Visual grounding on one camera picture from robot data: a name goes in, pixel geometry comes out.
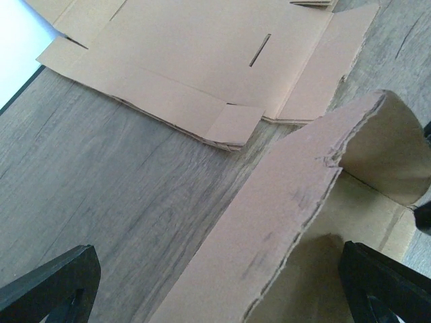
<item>flattened cardboard box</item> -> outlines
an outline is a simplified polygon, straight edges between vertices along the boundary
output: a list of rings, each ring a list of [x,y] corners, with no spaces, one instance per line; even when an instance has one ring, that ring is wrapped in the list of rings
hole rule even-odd
[[[240,149],[263,116],[309,122],[350,71],[378,5],[286,0],[26,0],[68,38],[47,67],[206,143]]]
[[[430,177],[422,128],[391,92],[315,120],[259,163],[150,323],[351,322],[343,243],[400,261],[414,231],[406,206]]]

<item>white wall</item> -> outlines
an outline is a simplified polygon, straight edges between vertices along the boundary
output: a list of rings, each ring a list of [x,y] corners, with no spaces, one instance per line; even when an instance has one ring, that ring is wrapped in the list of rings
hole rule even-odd
[[[57,32],[24,0],[0,0],[0,109],[39,68]]]

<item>laminate floor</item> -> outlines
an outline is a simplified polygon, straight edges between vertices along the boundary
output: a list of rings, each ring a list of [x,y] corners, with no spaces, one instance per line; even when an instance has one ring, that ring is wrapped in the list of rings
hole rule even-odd
[[[431,6],[408,3],[381,1],[331,108],[386,88],[431,120]],[[144,322],[259,160],[296,129],[260,122],[228,153],[45,69],[0,116],[0,285],[93,244],[102,280],[90,322]],[[430,247],[417,234],[405,262],[431,276]]]

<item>corrugated cardboard edge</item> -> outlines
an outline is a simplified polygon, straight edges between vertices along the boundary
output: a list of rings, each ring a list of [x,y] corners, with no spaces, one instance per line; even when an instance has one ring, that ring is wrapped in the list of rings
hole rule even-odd
[[[277,122],[304,124],[325,114],[339,82],[352,70],[378,9],[372,4],[334,13]]]
[[[405,120],[397,130],[418,128],[414,133],[419,134],[419,122],[396,96],[376,92],[279,141],[256,167],[150,322],[246,320],[321,210],[342,170],[338,163],[345,151],[349,154],[349,141],[356,135],[367,137],[364,125],[373,118],[384,121],[379,114],[392,111],[394,105],[393,113]],[[414,192],[418,199],[430,183],[431,151],[422,134],[408,145],[417,145],[423,156],[405,161],[413,175],[415,168],[423,172]],[[409,176],[406,170],[401,177]]]

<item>cardboard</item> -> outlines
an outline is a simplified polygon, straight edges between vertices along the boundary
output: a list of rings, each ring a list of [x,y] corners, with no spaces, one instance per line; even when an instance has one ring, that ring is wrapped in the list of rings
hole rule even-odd
[[[315,120],[259,163],[150,323],[351,322],[343,243],[400,261],[414,231],[407,206],[430,180],[422,127],[395,94]]]
[[[27,2],[67,36],[41,54],[43,65],[228,150],[262,116],[323,115],[378,10],[331,13],[284,0]]]
[[[290,1],[290,3],[292,5],[304,5],[307,7],[316,7],[327,11],[333,11],[338,0],[293,0]]]

